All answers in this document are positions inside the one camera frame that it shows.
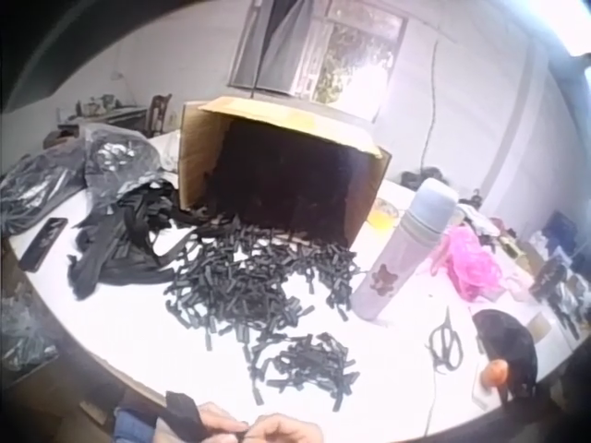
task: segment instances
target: person's hand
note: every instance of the person's hand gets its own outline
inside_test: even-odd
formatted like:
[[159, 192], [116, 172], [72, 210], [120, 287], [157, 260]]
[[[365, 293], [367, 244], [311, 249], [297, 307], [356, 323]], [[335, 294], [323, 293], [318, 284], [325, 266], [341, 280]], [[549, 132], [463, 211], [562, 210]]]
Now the person's hand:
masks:
[[322, 431], [312, 423], [300, 422], [279, 413], [262, 415], [248, 429], [244, 443], [322, 443]]
[[213, 403], [200, 405], [199, 415], [201, 422], [215, 435], [206, 438], [203, 443], [237, 443], [234, 435], [236, 432], [244, 432], [248, 425], [237, 421], [232, 415]]

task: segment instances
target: pile of black clips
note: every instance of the pile of black clips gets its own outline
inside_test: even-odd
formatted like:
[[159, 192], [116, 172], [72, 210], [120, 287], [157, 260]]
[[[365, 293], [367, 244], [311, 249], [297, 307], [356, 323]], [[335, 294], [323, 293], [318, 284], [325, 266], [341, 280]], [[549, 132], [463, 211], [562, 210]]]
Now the pile of black clips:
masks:
[[[280, 332], [297, 327], [299, 319], [314, 310], [313, 305], [301, 306], [297, 297], [288, 296], [282, 284], [291, 274], [303, 275], [313, 294], [318, 275], [331, 290], [327, 305], [347, 321], [350, 281], [359, 272], [353, 262], [355, 253], [338, 245], [303, 244], [287, 233], [244, 225], [237, 217], [209, 220], [195, 233], [196, 240], [187, 242], [174, 281], [164, 292], [173, 296], [166, 301], [168, 311], [187, 329], [204, 328], [208, 351], [212, 350], [212, 335], [235, 333], [243, 343], [258, 405], [263, 400], [257, 381], [264, 381], [273, 363], [287, 379], [269, 380], [268, 385], [283, 391], [315, 384], [330, 392], [335, 399], [333, 409], [338, 411], [358, 377], [355, 372], [344, 373], [355, 361], [346, 361], [347, 349], [328, 333], [320, 334], [320, 342], [312, 344], [311, 335], [290, 338]], [[243, 259], [235, 259], [238, 252]], [[254, 346], [250, 346], [251, 331], [258, 334]], [[258, 366], [262, 351], [282, 342], [290, 343], [287, 351]]]

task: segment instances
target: white thermos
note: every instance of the white thermos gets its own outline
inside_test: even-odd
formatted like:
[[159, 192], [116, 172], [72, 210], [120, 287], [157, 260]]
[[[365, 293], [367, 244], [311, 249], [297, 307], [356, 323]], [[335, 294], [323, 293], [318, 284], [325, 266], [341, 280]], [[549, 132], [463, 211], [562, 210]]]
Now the white thermos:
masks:
[[458, 202], [457, 193], [429, 178], [415, 197], [373, 268], [351, 295], [353, 311], [375, 319], [439, 244]]

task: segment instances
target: chair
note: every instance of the chair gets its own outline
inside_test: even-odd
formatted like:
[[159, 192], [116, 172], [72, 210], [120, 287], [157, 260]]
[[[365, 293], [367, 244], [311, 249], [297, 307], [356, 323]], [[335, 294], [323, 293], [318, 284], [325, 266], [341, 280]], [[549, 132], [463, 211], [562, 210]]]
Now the chair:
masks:
[[163, 132], [166, 108], [168, 107], [168, 102], [172, 97], [173, 94], [168, 94], [166, 96], [154, 95], [154, 97], [151, 99], [145, 131], [145, 136], [147, 138], [160, 136]]

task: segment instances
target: white table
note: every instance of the white table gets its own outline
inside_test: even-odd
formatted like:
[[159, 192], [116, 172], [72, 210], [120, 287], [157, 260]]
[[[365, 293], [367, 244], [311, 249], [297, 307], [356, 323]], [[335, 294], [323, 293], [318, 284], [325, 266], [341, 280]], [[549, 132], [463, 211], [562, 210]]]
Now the white table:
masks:
[[[158, 138], [158, 143], [165, 138]], [[379, 196], [399, 209], [408, 206], [413, 193], [384, 182]], [[301, 297], [302, 305], [313, 303], [316, 311], [303, 318], [294, 334], [329, 331], [350, 348], [357, 360], [354, 370], [361, 377], [353, 395], [344, 399], [342, 410], [332, 412], [333, 400], [323, 391], [307, 387], [298, 392], [261, 386], [265, 405], [257, 407], [252, 398], [247, 364], [241, 345], [233, 334], [213, 337], [213, 352], [205, 350], [204, 332], [187, 330], [165, 307], [166, 284], [113, 287], [100, 284], [83, 302], [77, 301], [67, 281], [68, 259], [75, 253], [77, 230], [72, 227], [86, 215], [84, 192], [76, 194], [48, 217], [66, 217], [68, 226], [59, 236], [39, 271], [28, 274], [43, 301], [64, 328], [90, 353], [119, 373], [164, 394], [185, 392], [197, 403], [214, 401], [240, 420], [253, 421], [263, 413], [281, 412], [318, 423], [329, 443], [386, 442], [422, 437], [433, 400], [432, 363], [425, 347], [428, 335], [444, 318], [449, 305], [453, 327], [461, 335], [464, 362], [447, 376], [437, 376], [437, 397], [429, 433], [437, 433], [470, 422], [500, 407], [498, 396], [490, 396], [485, 411], [472, 400], [476, 371], [482, 365], [471, 313], [487, 303], [467, 305], [457, 295], [442, 272], [431, 277], [425, 267], [396, 295], [380, 318], [380, 326], [350, 315], [344, 323], [324, 303], [328, 290], [316, 283], [316, 295], [308, 295], [303, 279], [294, 277], [284, 289]], [[10, 243], [21, 257], [44, 221], [14, 236]], [[157, 252], [167, 250], [182, 235], [162, 233]], [[357, 262], [368, 269], [380, 252], [385, 238], [367, 223], [353, 249]], [[538, 379], [544, 378], [572, 353], [558, 320], [540, 305], [523, 305], [504, 295], [501, 308], [526, 323], [542, 311], [550, 319], [552, 331], [537, 345]]]

